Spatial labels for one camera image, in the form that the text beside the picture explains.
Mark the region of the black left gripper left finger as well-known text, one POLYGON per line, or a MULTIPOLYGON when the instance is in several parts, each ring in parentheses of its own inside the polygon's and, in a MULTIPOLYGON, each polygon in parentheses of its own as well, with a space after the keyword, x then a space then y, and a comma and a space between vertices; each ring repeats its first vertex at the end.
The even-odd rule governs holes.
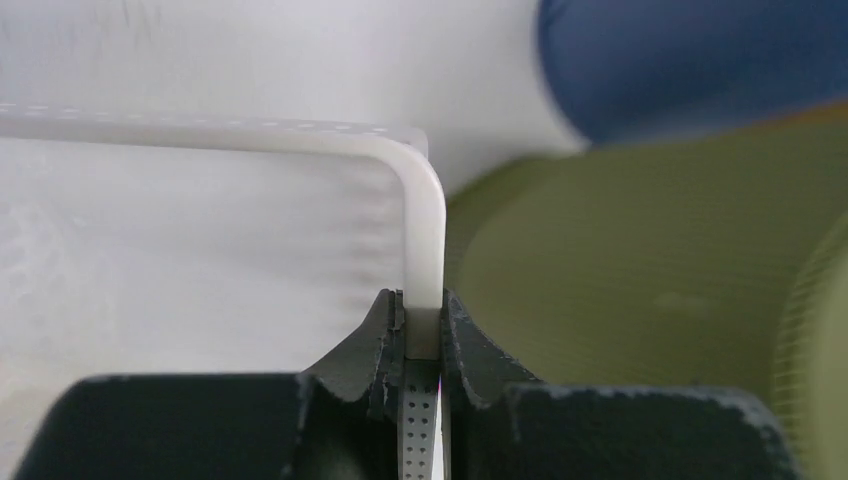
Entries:
POLYGON ((400 294, 302 372, 113 374, 52 404, 18 479, 396 479, 400 294))

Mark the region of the white perforated plastic tray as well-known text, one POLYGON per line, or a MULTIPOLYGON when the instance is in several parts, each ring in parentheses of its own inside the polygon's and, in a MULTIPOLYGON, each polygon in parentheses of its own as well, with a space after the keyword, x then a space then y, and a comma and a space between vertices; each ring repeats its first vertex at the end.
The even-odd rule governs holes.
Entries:
POLYGON ((298 370, 402 287, 412 127, 1 106, 1 475, 71 384, 298 370), (332 154, 278 152, 303 134, 332 154))

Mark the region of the blue plastic bucket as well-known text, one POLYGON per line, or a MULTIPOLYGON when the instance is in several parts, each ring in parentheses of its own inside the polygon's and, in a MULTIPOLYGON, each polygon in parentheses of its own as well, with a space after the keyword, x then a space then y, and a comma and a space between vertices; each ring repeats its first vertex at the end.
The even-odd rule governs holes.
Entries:
POLYGON ((847 99, 843 1, 543 1, 539 66, 589 142, 694 137, 847 99))

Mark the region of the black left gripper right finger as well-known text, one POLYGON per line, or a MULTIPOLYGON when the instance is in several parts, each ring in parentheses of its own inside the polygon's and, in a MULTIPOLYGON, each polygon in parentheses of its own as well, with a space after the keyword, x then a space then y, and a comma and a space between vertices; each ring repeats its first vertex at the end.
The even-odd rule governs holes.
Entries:
POLYGON ((503 351, 444 294, 449 479, 798 479, 775 415, 713 386, 556 385, 503 351))

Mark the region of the olive green ribbed basket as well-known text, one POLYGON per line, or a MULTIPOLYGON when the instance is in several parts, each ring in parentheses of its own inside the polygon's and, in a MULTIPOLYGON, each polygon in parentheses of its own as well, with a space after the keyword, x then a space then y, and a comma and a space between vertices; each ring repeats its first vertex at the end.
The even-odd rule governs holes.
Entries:
POLYGON ((447 286, 556 385, 713 386, 847 475, 847 120, 531 156, 448 206, 447 286))

